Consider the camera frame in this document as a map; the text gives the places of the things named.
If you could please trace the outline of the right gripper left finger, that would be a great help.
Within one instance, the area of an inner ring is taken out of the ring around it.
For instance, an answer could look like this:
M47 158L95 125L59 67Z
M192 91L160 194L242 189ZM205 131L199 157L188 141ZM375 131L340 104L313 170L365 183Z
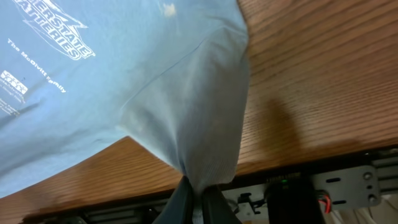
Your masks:
M183 176L153 224L192 224L193 189L189 179Z

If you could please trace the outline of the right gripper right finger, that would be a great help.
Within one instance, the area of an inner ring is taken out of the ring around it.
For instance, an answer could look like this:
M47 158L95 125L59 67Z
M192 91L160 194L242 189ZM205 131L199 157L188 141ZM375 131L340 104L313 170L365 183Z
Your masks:
M204 224L241 224L217 186L206 188L201 195Z

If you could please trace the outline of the light blue printed t-shirt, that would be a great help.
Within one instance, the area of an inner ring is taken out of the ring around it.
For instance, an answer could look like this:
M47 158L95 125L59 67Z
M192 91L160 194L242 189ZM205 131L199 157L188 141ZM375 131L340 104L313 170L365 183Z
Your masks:
M1 217L126 137L197 194L230 182L248 40L236 1L2 1Z

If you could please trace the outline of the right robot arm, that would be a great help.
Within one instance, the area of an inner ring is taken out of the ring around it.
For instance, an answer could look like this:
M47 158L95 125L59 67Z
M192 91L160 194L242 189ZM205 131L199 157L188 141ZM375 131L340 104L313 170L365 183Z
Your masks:
M264 192L270 223L325 223L312 183L296 179L272 184ZM155 224L240 223L218 186L195 193L183 177Z

